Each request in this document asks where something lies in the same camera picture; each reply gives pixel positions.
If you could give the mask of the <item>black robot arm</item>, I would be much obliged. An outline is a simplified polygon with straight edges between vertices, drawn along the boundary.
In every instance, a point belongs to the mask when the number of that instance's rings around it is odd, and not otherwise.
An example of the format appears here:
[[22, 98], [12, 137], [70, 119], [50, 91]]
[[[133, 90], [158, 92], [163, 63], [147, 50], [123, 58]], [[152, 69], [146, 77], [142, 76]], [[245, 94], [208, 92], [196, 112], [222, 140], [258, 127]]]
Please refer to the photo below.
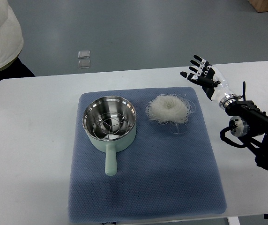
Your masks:
[[220, 105], [231, 116], [228, 127], [220, 131], [222, 141], [236, 148], [248, 148], [258, 167], [268, 171], [268, 116], [243, 95], [226, 97]]

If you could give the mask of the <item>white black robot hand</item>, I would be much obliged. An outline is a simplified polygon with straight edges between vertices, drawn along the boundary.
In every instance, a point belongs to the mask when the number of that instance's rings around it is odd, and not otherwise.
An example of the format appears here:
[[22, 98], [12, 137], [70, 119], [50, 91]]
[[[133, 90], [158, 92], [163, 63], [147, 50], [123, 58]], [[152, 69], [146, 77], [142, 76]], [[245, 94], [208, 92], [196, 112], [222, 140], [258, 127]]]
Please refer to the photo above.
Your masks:
[[180, 75], [201, 86], [209, 100], [217, 102], [220, 107], [229, 99], [238, 100], [238, 95], [230, 90], [227, 80], [217, 67], [197, 55], [190, 62], [192, 66], [189, 72], [182, 71]]

